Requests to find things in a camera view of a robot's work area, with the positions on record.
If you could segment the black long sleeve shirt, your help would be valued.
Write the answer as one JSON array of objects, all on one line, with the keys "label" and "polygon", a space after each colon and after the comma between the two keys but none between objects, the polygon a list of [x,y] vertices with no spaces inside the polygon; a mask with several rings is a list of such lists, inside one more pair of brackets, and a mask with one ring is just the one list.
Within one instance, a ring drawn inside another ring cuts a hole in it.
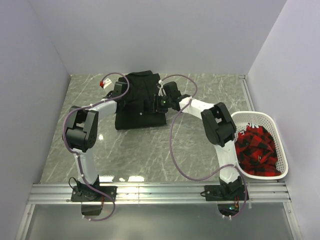
[{"label": "black long sleeve shirt", "polygon": [[131,130],[166,125],[166,114],[154,111],[160,75],[147,70],[132,72],[125,77],[129,81],[129,90],[117,102],[115,129]]}]

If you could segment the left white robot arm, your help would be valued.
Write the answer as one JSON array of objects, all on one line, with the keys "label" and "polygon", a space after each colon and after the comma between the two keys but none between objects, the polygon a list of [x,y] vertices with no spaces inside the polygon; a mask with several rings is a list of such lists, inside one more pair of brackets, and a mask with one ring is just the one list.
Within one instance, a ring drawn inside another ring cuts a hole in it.
[{"label": "left white robot arm", "polygon": [[116,82],[110,97],[87,106],[72,106],[63,122],[62,139],[67,150],[74,155],[77,181],[86,185],[83,195],[89,201],[96,201],[101,189],[95,183],[99,179],[94,163],[93,147],[98,137],[98,123],[117,111],[119,101],[129,91],[128,82]]}]

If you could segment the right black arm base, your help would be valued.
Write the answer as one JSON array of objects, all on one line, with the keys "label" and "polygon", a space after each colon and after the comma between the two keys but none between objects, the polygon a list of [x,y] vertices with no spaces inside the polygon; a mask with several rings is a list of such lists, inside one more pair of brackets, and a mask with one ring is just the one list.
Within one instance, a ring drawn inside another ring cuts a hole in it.
[{"label": "right black arm base", "polygon": [[200,193],[201,197],[204,197],[207,202],[212,201],[244,201],[245,197],[249,200],[248,193],[245,194],[245,187],[241,185],[232,189],[223,185],[205,185],[204,191]]}]

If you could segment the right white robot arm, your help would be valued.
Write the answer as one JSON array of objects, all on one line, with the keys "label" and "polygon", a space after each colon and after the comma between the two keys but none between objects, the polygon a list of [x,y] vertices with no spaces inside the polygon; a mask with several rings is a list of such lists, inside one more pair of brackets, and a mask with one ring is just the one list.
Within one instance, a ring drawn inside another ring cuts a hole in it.
[{"label": "right white robot arm", "polygon": [[205,135],[214,146],[219,168],[203,178],[192,178],[186,175],[178,166],[172,145],[173,125],[169,132],[169,152],[174,166],[179,173],[191,181],[204,181],[219,173],[220,194],[226,200],[233,199],[238,194],[238,187],[242,185],[242,177],[237,167],[235,148],[236,125],[226,105],[222,102],[207,103],[195,99],[192,95],[182,95],[176,82],[163,83],[158,81],[158,96],[154,98],[157,110],[171,108],[177,111],[174,120],[182,113],[189,114],[202,120]]}]

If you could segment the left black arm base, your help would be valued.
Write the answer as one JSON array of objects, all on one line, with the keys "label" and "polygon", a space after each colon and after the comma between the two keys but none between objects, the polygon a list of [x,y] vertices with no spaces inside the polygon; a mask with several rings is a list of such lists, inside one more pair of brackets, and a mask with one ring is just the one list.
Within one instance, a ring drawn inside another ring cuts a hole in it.
[{"label": "left black arm base", "polygon": [[78,187],[74,187],[72,191],[70,201],[76,203],[85,203],[85,202],[111,202],[116,199],[117,195],[117,187],[112,186],[95,186],[95,189],[99,190],[100,192],[110,196],[112,200],[105,197],[103,194],[100,194],[86,185],[82,186],[80,189]]}]

